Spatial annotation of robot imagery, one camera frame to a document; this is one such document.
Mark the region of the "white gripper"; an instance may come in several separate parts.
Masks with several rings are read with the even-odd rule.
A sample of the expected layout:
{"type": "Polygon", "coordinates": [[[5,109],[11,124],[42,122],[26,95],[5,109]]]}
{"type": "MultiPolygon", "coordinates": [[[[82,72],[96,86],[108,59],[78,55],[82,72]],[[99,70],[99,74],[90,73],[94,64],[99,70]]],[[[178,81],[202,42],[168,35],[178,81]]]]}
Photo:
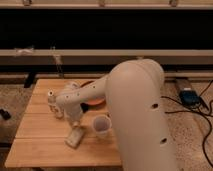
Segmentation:
{"type": "Polygon", "coordinates": [[[75,107],[66,111],[66,120],[73,129],[80,128],[83,111],[80,107],[75,107]]]}

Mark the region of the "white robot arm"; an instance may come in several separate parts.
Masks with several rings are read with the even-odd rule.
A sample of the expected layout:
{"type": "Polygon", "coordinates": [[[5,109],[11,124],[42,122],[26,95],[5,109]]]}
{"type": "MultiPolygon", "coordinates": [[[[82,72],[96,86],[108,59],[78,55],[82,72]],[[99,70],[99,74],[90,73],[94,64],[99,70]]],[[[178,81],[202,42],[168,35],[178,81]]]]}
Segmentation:
{"type": "Polygon", "coordinates": [[[56,104],[74,116],[81,103],[105,97],[124,171],[179,171],[161,102],[163,84],[159,63],[130,60],[83,88],[61,91],[56,104]]]}

